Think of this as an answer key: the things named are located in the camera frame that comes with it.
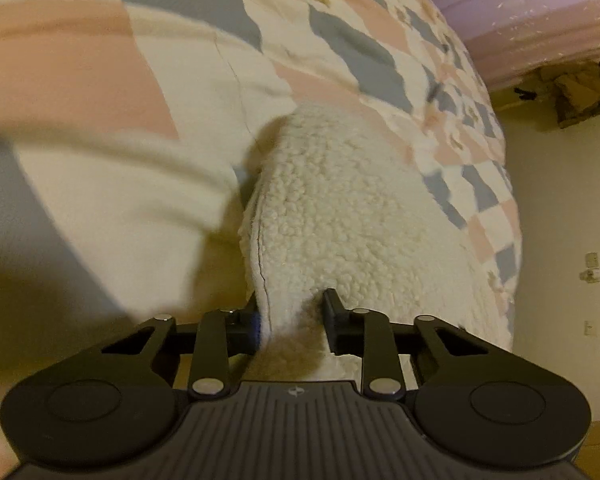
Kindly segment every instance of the bed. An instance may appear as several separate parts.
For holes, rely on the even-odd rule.
[[[430,0],[0,0],[0,400],[157,312],[243,304],[243,208],[305,101],[420,171],[512,329],[504,137]]]

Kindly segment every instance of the metal rivet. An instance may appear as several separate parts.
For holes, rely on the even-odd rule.
[[[194,382],[191,389],[200,395],[217,395],[224,390],[224,383],[220,379],[205,377]]]
[[[400,391],[400,383],[389,377],[374,379],[369,383],[371,391],[380,395],[394,395]]]

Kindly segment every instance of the light switch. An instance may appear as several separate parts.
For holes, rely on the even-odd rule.
[[[593,321],[584,322],[584,335],[598,335],[598,330],[593,324]]]
[[[600,266],[598,253],[587,253],[584,255],[584,261],[587,264],[587,269],[595,269]]]

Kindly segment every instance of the pink patch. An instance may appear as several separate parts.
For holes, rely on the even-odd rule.
[[[442,14],[431,0],[418,0],[427,22],[439,27],[444,25]]]
[[[469,235],[469,240],[474,247],[475,255],[480,263],[484,263],[490,258],[493,258],[494,251],[483,225],[477,216],[472,217],[466,223],[466,232]]]
[[[505,161],[505,145],[504,140],[502,139],[494,139],[493,137],[485,137],[487,139],[487,144],[489,145],[489,150],[491,152],[491,158],[496,160],[500,164],[504,165]]]
[[[121,2],[0,5],[0,125],[178,137]]]
[[[373,0],[345,1],[362,18],[375,40],[407,54],[411,53],[402,25],[384,7]]]
[[[458,126],[458,132],[460,143],[471,155],[471,164],[491,160],[489,155],[484,151],[484,148],[473,139],[471,134],[462,125]]]
[[[357,94],[330,81],[294,70],[275,61],[273,65],[278,76],[291,86],[294,101],[327,103],[355,113],[364,118],[373,129],[382,135],[384,140],[398,153],[400,160],[406,163],[413,160],[410,145],[389,129],[376,110],[360,102]]]
[[[517,239],[522,238],[522,232],[520,231],[520,216],[518,215],[518,204],[516,204],[516,201],[510,199],[500,204],[500,206],[511,224],[515,237]]]
[[[504,297],[504,294],[501,291],[494,290],[493,295],[496,299],[496,307],[498,309],[498,313],[501,316],[507,315],[507,310],[509,309],[509,303]]]
[[[433,70],[433,73],[436,75],[436,77],[438,77],[438,74],[440,73],[440,67],[445,62],[442,52],[429,43],[429,41],[422,41],[422,46],[424,47],[424,50],[427,51],[427,54],[429,54],[431,59],[431,66],[427,68]]]
[[[392,114],[392,121],[398,127],[399,130],[403,130],[405,132],[405,135],[407,134],[407,132],[413,131],[413,127],[414,127],[413,122],[408,120],[405,117],[402,117],[402,116],[399,116],[396,114]],[[413,165],[414,161],[415,161],[415,153],[413,151],[412,144],[407,140],[402,140],[403,137],[401,137],[400,135],[396,135],[396,136],[398,137],[398,140],[403,142],[405,145],[404,160],[408,164]]]
[[[474,84],[471,87],[468,86],[462,79],[463,75],[464,72],[456,68],[456,66],[451,62],[445,61],[440,66],[440,81],[453,81],[463,95],[470,96],[475,99],[477,97],[475,94],[475,91],[477,90],[477,84]]]
[[[434,105],[429,105],[427,115],[422,123],[425,133],[432,133],[438,145],[433,157],[442,166],[456,166],[462,164],[462,157],[451,147],[450,139],[446,134],[446,114],[440,112]]]

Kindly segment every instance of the ribbed black surface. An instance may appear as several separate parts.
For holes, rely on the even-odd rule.
[[[26,465],[10,480],[75,476],[82,480],[586,478],[570,463],[526,472],[494,472],[464,464],[422,438],[400,406],[364,399],[350,383],[244,383],[228,399],[192,405],[165,445],[128,465],[76,475]]]

